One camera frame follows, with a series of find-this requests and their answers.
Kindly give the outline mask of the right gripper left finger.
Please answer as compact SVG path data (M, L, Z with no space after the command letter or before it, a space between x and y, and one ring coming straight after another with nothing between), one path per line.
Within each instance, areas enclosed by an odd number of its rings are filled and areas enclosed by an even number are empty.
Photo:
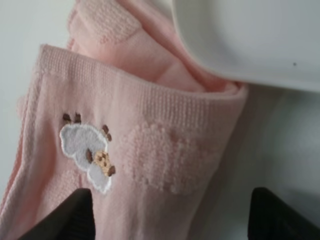
M78 188L21 240L94 240L96 226L92 192Z

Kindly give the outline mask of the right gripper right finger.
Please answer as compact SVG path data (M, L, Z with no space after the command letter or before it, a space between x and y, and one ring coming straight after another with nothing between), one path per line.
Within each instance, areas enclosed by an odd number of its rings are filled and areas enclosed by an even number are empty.
M265 187L252 191L249 240L318 240L320 229Z

